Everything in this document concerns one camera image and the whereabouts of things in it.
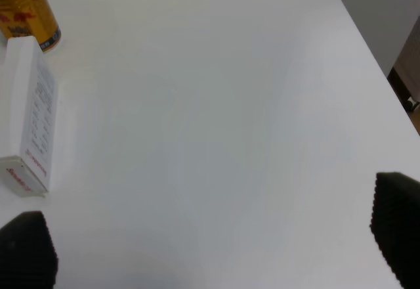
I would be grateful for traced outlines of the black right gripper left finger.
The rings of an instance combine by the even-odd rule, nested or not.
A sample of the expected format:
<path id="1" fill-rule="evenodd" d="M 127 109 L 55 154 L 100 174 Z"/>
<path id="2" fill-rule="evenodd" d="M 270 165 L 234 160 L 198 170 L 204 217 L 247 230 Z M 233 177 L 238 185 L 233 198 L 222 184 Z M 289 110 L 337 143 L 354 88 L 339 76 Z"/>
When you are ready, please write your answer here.
<path id="1" fill-rule="evenodd" d="M 58 256 L 41 211 L 26 211 L 1 227 L 1 287 L 53 288 Z"/>

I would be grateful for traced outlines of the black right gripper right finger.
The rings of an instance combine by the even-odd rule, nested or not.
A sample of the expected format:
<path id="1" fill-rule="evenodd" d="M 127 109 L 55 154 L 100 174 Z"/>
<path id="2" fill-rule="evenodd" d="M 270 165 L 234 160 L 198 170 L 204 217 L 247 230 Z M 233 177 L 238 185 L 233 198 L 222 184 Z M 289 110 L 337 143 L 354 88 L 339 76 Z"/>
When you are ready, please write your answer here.
<path id="1" fill-rule="evenodd" d="M 419 287 L 419 181 L 378 173 L 370 222 L 383 258 L 402 288 Z"/>

